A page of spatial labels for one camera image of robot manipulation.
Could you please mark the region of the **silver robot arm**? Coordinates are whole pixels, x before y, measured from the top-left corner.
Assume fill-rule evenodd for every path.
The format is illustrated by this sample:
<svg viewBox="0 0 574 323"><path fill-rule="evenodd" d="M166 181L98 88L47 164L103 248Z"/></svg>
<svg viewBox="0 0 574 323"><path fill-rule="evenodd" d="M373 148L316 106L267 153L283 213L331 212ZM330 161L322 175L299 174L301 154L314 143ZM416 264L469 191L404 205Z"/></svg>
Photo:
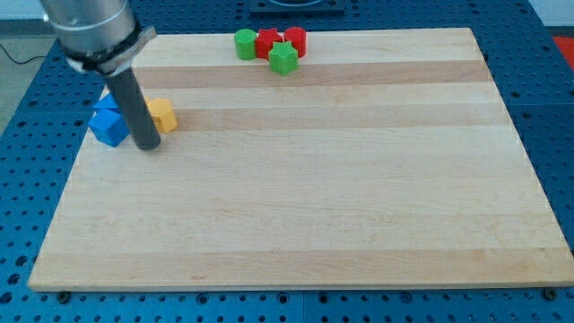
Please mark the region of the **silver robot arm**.
<svg viewBox="0 0 574 323"><path fill-rule="evenodd" d="M106 77L132 66L144 46L157 36L143 27L128 0L41 0L50 26L70 66Z"/></svg>

